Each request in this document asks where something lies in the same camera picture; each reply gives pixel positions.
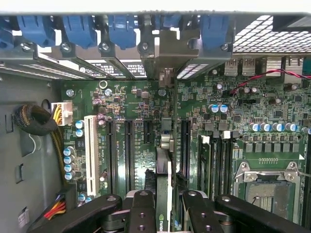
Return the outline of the long black expansion slot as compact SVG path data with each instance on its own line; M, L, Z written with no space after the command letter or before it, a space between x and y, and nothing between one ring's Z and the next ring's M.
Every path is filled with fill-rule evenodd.
M115 121L110 119L106 122L106 147L108 151L108 179L109 192L117 193L118 189L118 171L117 171L117 156L116 156L116 125Z
M125 169L126 169L126 192L135 186L135 131L134 121L128 119L124 122L125 136Z
M191 142L191 121L181 120L181 171L186 179L190 177L190 142Z

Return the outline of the white PCI slot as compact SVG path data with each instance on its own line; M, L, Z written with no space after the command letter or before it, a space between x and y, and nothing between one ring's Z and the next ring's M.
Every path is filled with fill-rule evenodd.
M100 190L97 117L95 115L85 116L84 122L87 194L97 196Z

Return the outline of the CPU socket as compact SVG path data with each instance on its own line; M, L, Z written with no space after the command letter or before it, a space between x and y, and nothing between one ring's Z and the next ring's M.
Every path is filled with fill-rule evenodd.
M232 194L296 224L301 218L301 177L296 162L283 169L254 169L243 161L234 177Z

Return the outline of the green motherboard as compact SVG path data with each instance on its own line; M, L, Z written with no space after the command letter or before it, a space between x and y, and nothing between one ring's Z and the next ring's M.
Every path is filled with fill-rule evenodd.
M232 185L241 162L254 169L283 169L294 161L301 177L300 225L311 229L311 56L233 59L190 80L180 80L181 113L192 120L195 171L189 190L198 188L199 135L210 137L211 198L214 201L214 138L222 140L221 192L223 190L223 140L234 139ZM146 170L156 171L156 131L153 110L160 104L158 81L65 81L61 102L72 102L73 123L63 126L65 174L76 184L78 205L110 193L106 122L116 125L117 195L125 197L124 122L134 121L135 186L145 189ZM84 117L95 115L99 145L99 192L87 194ZM152 143L144 144L143 121L152 120Z

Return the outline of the white power connector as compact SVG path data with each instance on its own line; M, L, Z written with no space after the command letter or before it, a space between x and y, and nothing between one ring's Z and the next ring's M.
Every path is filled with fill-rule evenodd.
M71 126L73 123L72 102L55 102L51 104L52 119L58 126Z

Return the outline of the short black expansion slot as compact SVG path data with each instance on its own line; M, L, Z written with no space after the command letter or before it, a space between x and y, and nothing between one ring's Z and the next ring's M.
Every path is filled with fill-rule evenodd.
M152 136L153 136L152 120L147 119L143 121L143 136L144 136L144 144L152 143Z

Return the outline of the installed RAM stick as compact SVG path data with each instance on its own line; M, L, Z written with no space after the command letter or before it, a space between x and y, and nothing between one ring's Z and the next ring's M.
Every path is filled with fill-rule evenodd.
M198 143L198 188L211 198L211 145L210 137L199 135Z

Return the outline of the black RAM slot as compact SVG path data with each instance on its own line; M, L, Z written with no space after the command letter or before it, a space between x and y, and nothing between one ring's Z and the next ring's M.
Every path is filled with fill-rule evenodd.
M215 199L221 192L221 174L222 174L222 140L220 137L214 138L214 192L213 198Z
M231 193L233 146L234 146L233 138L223 140L223 190L222 190L222 194Z

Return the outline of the blue card retention clip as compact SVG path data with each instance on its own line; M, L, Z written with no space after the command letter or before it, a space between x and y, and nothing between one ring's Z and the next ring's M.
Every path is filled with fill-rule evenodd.
M228 26L228 16L201 15L200 32L204 50L212 50L225 44Z
M136 46L136 32L134 15L109 15L109 38L121 50Z
M0 50L10 50L12 48L14 48L12 27L9 21L0 16Z
M25 39L40 47L54 47L56 34L51 16L17 16L19 29Z
M63 16L62 19L69 42L83 49L98 45L95 23L91 15Z

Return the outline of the black open PC case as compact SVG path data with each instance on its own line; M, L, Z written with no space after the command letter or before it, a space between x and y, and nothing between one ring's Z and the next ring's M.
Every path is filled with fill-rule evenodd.
M71 15L93 17L96 47L83 49L69 42L62 17ZM121 50L110 41L109 15L134 15L134 48ZM225 44L204 50L201 15L229 17ZM63 82L157 81L152 61L160 31L174 31L178 37L190 29L200 32L190 43L199 51L190 62L196 67L180 80L233 59L311 56L311 12L69 9L0 10L0 16L9 21L14 36L14 48L0 50L0 233L28 233L84 205L78 205L76 184L66 178L64 128L52 119L51 104L62 101ZM17 16L51 16L55 46L43 48L25 39Z

